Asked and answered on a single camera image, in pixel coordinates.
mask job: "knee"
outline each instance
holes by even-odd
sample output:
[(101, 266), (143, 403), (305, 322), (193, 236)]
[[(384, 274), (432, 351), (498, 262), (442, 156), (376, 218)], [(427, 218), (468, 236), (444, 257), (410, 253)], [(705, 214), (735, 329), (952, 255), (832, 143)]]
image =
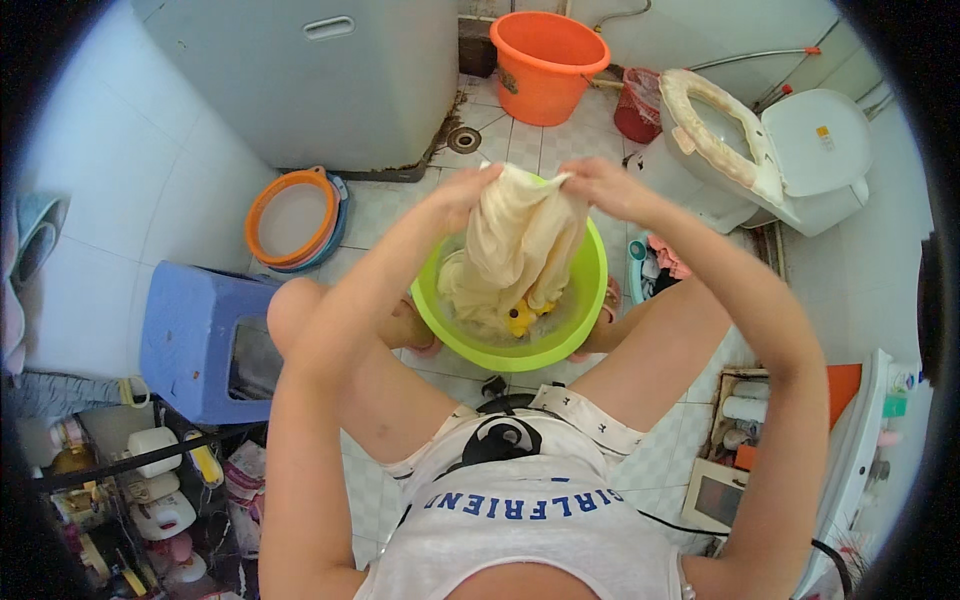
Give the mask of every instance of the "knee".
[(290, 347), (325, 292), (326, 286), (306, 277), (291, 279), (276, 290), (267, 307), (267, 330), (281, 354)]

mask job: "washing machine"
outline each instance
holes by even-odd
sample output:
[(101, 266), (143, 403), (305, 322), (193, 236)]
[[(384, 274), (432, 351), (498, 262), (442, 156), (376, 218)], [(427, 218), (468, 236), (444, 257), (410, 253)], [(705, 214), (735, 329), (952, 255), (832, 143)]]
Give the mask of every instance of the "washing machine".
[(269, 165), (418, 180), (457, 93), (447, 0), (132, 0), (144, 27)]

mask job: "yellow toy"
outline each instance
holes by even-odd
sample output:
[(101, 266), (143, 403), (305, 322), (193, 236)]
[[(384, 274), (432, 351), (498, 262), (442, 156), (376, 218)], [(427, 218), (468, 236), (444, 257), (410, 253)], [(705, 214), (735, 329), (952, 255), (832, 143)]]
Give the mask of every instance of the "yellow toy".
[(553, 310), (556, 305), (556, 302), (547, 302), (543, 305), (543, 308), (535, 311), (527, 304), (526, 298), (521, 298), (516, 305), (510, 309), (510, 312), (507, 313), (507, 328), (514, 334), (514, 337), (522, 338), (526, 335), (530, 325), (537, 320), (537, 317), (542, 317), (547, 314)]

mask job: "toilet lid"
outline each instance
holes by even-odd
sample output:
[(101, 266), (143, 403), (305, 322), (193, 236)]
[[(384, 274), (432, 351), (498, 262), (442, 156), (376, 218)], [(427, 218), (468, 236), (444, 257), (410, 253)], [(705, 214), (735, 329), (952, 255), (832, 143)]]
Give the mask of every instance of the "toilet lid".
[[(738, 154), (709, 130), (690, 104), (691, 93), (743, 124), (753, 161)], [(685, 69), (668, 69), (660, 74), (660, 96), (677, 123), (674, 131), (664, 134), (673, 135), (685, 154), (697, 152), (731, 180), (770, 204), (783, 206), (783, 185), (776, 153), (760, 120), (749, 108), (721, 87)]]
[(789, 196), (823, 194), (863, 177), (873, 163), (870, 123), (832, 89), (810, 89), (763, 111)]

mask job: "blue plastic stool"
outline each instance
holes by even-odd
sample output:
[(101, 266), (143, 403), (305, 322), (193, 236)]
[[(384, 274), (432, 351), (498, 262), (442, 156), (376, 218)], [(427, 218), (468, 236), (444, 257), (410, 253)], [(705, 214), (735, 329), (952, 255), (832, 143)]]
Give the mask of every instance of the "blue plastic stool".
[(267, 420), (270, 400), (228, 392), (241, 317), (265, 316), (280, 282), (162, 261), (154, 269), (140, 370), (154, 393), (195, 423)]

